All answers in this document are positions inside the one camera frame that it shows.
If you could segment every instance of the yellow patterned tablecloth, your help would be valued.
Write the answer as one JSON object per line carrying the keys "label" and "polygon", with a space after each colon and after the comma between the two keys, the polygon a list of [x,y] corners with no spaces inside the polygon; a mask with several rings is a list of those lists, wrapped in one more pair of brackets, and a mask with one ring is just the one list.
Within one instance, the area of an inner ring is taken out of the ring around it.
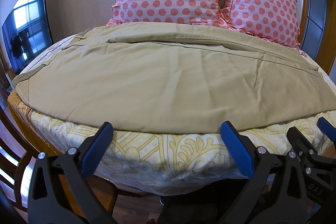
{"label": "yellow patterned tablecloth", "polygon": [[[25,71],[39,65],[70,40],[71,37],[56,43],[51,52],[41,54]],[[305,59],[317,66],[310,57]],[[319,71],[336,94],[335,84],[321,68]],[[26,126],[23,133],[28,141],[49,155],[57,153],[55,148],[65,153],[70,147],[79,147],[85,138],[93,136],[98,130],[32,110],[16,92],[10,95],[8,102],[13,115]],[[240,134],[248,136],[255,146],[266,147],[270,153],[285,154],[291,148],[286,132],[296,126],[320,154],[330,145],[329,139],[316,125],[317,119],[322,116],[336,125],[336,111],[327,111]],[[219,134],[173,135],[125,131],[114,132],[113,141],[96,174],[158,195],[187,193],[224,178],[242,178]]]}

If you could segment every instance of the screw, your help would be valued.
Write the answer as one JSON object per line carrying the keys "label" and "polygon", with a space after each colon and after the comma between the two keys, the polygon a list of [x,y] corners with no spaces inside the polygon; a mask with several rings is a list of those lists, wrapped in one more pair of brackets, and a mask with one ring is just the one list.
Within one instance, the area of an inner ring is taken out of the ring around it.
{"label": "screw", "polygon": [[263,147],[263,146],[259,146],[257,148],[257,151],[258,151],[259,154],[265,154],[267,152],[266,148]]}
{"label": "screw", "polygon": [[43,159],[45,157],[45,153],[41,152],[39,153],[39,155],[37,156],[39,159]]}
{"label": "screw", "polygon": [[295,158],[295,157],[296,157],[296,153],[293,152],[293,151],[290,151],[288,154],[289,154],[289,156],[290,156],[291,158]]}
{"label": "screw", "polygon": [[68,149],[68,154],[69,155],[74,155],[74,154],[76,154],[76,152],[77,152],[76,147],[71,147],[71,148]]}

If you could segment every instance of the tv screen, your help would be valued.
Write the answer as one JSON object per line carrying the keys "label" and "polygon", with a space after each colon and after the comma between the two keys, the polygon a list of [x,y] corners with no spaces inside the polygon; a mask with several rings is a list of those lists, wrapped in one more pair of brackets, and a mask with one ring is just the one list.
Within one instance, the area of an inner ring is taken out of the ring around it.
{"label": "tv screen", "polygon": [[15,74],[53,44],[45,0],[18,0],[2,26]]}

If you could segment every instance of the pants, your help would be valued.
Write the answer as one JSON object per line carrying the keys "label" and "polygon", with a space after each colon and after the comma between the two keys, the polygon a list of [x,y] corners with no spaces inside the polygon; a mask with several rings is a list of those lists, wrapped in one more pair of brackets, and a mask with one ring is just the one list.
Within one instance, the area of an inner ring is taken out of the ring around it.
{"label": "pants", "polygon": [[168,196],[157,224],[216,224],[246,182],[226,179],[189,194]]}

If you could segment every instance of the dried plant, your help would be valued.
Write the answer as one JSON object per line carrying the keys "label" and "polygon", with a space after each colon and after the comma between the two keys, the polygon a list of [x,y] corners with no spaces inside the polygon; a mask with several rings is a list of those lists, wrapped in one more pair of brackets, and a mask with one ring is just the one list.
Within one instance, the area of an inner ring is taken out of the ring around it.
{"label": "dried plant", "polygon": [[9,93],[7,88],[9,88],[10,83],[7,80],[5,73],[9,70],[8,63],[0,64],[0,100],[4,106],[7,106],[7,99]]}

